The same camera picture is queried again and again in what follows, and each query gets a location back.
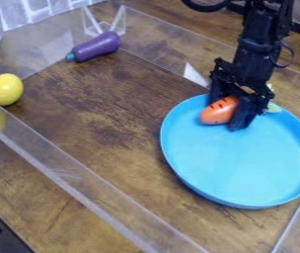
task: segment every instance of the transparent plastic wall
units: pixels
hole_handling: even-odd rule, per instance
[[[231,60],[235,54],[234,47],[179,28],[128,5],[121,5],[120,1],[108,1],[6,33],[0,47],[0,73],[12,72],[22,78],[29,77],[64,59],[76,44],[109,29],[116,30],[123,37],[121,50],[203,86],[209,83],[205,76],[213,68],[213,59],[221,55]],[[284,82],[296,86],[300,83],[300,73],[291,69],[276,71],[271,81],[280,89]],[[287,107],[290,100],[284,96],[292,95],[286,93],[280,97],[280,100],[286,101],[283,106]],[[215,229],[212,225],[191,224],[205,229],[203,234],[196,234],[176,224],[168,216],[155,213],[151,207],[145,209],[139,204],[140,200],[132,200],[92,168],[75,160],[71,154],[2,108],[0,113],[6,118],[6,126],[0,130],[4,143],[145,252],[207,252],[209,249],[221,251],[207,237],[207,229]],[[282,210],[272,210],[271,214],[278,216],[279,211]],[[283,231],[284,227],[278,224],[275,227],[278,231]],[[280,237],[275,252],[292,252],[291,249],[300,245],[299,227],[300,207],[283,234],[264,231],[275,233],[275,242]],[[258,241],[255,235],[248,234],[244,229],[238,236]]]

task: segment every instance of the wood grain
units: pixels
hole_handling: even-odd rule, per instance
[[[207,19],[179,1],[131,4],[236,43],[234,31],[242,27],[235,14],[220,12]],[[300,37],[294,40],[300,48]],[[294,72],[278,72],[274,83],[278,102],[300,116],[296,78]],[[204,88],[121,50],[81,64],[61,61],[26,79],[25,86],[10,113],[211,252],[271,251],[300,199],[263,211],[216,205],[183,186],[160,152],[165,114]],[[0,217],[37,252],[140,251],[1,143]]]

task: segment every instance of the purple toy vegetable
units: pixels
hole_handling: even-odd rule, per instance
[[[91,41],[77,45],[67,55],[65,59],[69,61],[75,60],[76,62],[83,62],[116,51],[120,47],[120,44],[120,36],[115,32],[108,31]]]

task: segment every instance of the white curtain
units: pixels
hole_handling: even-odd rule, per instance
[[[0,0],[0,41],[2,33],[55,14],[104,0]]]

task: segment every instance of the blue plate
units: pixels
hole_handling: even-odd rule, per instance
[[[205,126],[208,96],[181,102],[160,129],[165,159],[184,184],[207,199],[266,209],[300,196],[300,121],[286,110],[256,117],[248,128]]]

